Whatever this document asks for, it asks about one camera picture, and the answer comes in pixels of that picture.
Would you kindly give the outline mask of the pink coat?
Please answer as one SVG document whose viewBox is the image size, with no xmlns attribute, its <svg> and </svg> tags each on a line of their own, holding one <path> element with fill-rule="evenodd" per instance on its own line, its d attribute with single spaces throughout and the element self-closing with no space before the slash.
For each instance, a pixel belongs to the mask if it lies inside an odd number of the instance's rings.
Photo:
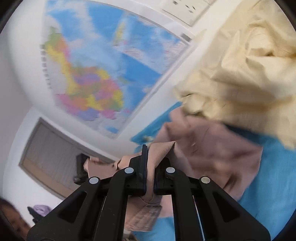
<svg viewBox="0 0 296 241">
<path fill-rule="evenodd" d="M 171 217 L 170 197 L 154 194 L 154 171 L 164 158 L 187 176 L 207 176 L 239 200 L 259 171 L 263 148 L 215 121 L 187 115 L 181 108 L 170 113 L 152 142 L 147 158 L 147 191 L 127 202 L 125 229 L 149 232 L 160 217 Z"/>
</svg>

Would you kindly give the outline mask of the purple clothes pile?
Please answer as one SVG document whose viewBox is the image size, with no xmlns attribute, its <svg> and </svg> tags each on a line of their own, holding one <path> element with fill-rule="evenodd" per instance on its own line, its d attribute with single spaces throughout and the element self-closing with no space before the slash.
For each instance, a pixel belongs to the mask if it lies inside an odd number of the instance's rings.
<svg viewBox="0 0 296 241">
<path fill-rule="evenodd" d="M 34 224 L 38 223 L 43 217 L 48 215 L 52 209 L 46 205 L 34 205 L 33 207 L 27 207 L 29 214 L 33 217 Z"/>
</svg>

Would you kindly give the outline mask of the grey door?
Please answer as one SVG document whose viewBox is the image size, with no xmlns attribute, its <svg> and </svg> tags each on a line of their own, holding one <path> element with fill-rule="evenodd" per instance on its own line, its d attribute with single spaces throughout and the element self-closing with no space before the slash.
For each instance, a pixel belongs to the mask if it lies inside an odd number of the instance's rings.
<svg viewBox="0 0 296 241">
<path fill-rule="evenodd" d="M 77 175 L 76 156 L 105 157 L 39 118 L 24 148 L 19 166 L 39 185 L 59 198 L 66 198 L 79 186 L 73 181 Z"/>
</svg>

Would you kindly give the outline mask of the blue floral bed sheet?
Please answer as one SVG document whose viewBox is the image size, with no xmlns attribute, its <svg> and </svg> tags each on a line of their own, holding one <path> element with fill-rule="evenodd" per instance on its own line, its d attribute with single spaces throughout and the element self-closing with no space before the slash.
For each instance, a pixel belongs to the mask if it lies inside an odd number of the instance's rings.
<svg viewBox="0 0 296 241">
<path fill-rule="evenodd" d="M 138 144 L 134 152 L 148 145 L 165 122 L 171 121 L 169 113 L 181 106 L 176 102 L 152 123 L 130 140 Z M 263 147 L 258 175 L 238 201 L 269 231 L 274 239 L 295 212 L 295 150 L 288 150 L 276 139 L 259 135 L 233 126 L 229 130 Z M 134 232 L 138 240 L 175 240 L 174 219 L 159 218 L 151 232 Z"/>
</svg>

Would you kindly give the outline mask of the beige garment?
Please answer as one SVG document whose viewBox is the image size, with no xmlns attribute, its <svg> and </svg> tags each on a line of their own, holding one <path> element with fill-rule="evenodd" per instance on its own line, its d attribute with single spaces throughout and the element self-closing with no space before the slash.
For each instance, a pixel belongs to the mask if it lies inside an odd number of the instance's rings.
<svg viewBox="0 0 296 241">
<path fill-rule="evenodd" d="M 175 87 L 191 114 L 295 148 L 295 30 L 275 1 L 242 1 Z"/>
</svg>

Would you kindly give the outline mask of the colourful wall map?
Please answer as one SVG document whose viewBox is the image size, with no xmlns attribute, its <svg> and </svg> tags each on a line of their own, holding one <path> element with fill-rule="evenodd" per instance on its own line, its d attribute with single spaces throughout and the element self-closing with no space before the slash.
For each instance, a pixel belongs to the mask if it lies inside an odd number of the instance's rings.
<svg viewBox="0 0 296 241">
<path fill-rule="evenodd" d="M 97 1 L 47 1 L 41 59 L 56 106 L 109 138 L 167 79 L 189 44 Z"/>
</svg>

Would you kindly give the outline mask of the white wall socket panel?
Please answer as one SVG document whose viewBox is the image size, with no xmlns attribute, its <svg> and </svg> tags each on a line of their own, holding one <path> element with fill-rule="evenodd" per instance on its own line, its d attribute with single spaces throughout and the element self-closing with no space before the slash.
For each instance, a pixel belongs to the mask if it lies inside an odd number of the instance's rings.
<svg viewBox="0 0 296 241">
<path fill-rule="evenodd" d="M 169 0 L 162 10 L 192 27 L 215 0 Z"/>
</svg>

